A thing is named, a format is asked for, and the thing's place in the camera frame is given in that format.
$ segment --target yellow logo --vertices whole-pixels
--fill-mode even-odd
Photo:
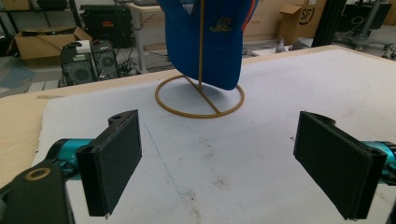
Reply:
[[[232,17],[220,17],[216,23],[216,27],[209,27],[211,32],[230,32],[233,28],[231,23],[233,21]]]

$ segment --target gray floor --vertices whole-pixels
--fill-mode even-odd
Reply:
[[[370,37],[396,43],[396,26],[383,26],[379,30],[372,31]],[[345,44],[334,44],[353,48]],[[277,43],[275,41],[245,43],[243,51],[244,57],[253,57],[251,54],[251,51],[253,50],[275,48],[276,46]],[[122,63],[130,58],[130,52],[130,49],[120,50],[117,55],[118,62]],[[383,49],[383,45],[379,44],[371,44],[364,48],[363,52],[377,57],[382,57],[386,53]],[[136,63],[136,50],[133,50],[131,55],[130,60],[132,61],[132,64]],[[146,52],[146,63],[150,72],[173,68],[168,60],[165,50]],[[62,76],[60,65],[31,68],[28,67],[21,58],[14,58],[12,56],[2,57],[0,58],[0,98],[14,94],[26,93],[29,91],[32,83],[62,80]]]

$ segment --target circular stand base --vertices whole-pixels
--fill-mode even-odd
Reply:
[[[176,110],[176,109],[174,109],[174,108],[172,108],[172,107],[170,107],[170,106],[168,106],[168,105],[163,103],[163,101],[160,98],[160,90],[161,90],[161,88],[166,83],[171,82],[171,81],[173,81],[175,79],[178,79],[178,78],[182,78],[182,77],[186,78],[190,82],[190,84],[201,94],[201,96],[206,100],[206,102],[212,107],[212,109],[215,111],[213,114],[191,114],[191,113],[185,113],[185,112]],[[170,77],[170,78],[164,80],[157,87],[157,89],[155,90],[155,99],[157,100],[157,103],[163,109],[165,109],[165,110],[167,110],[167,111],[169,111],[169,112],[171,112],[173,114],[176,114],[176,115],[179,115],[179,116],[182,116],[182,117],[186,117],[186,118],[191,118],[191,119],[214,119],[214,118],[219,118],[219,117],[226,116],[226,115],[229,115],[229,114],[233,113],[235,110],[237,110],[239,107],[241,107],[242,103],[244,103],[244,101],[245,101],[245,93],[244,93],[244,91],[242,90],[242,88],[239,85],[236,86],[236,88],[239,90],[239,93],[241,95],[241,99],[240,99],[240,101],[239,101],[239,103],[237,105],[235,105],[233,108],[225,110],[225,111],[219,111],[216,108],[216,106],[209,100],[209,98],[201,91],[201,89],[198,88],[188,77],[183,76],[183,75],[176,76],[176,77]]]

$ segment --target blue cap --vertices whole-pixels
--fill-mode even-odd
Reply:
[[[230,91],[239,80],[243,33],[258,0],[206,0],[202,81]],[[199,79],[201,0],[158,0],[165,13],[169,58]]]

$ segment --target orange trim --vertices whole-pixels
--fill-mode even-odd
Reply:
[[[244,22],[244,24],[242,25],[242,33],[245,32],[245,28],[246,28],[247,25],[248,25],[249,19],[250,19],[251,15],[253,14],[254,8],[255,8],[255,7],[256,7],[256,0],[251,0],[250,9],[248,10],[248,14],[247,14],[247,17],[246,17],[246,19],[245,19],[245,22]]]

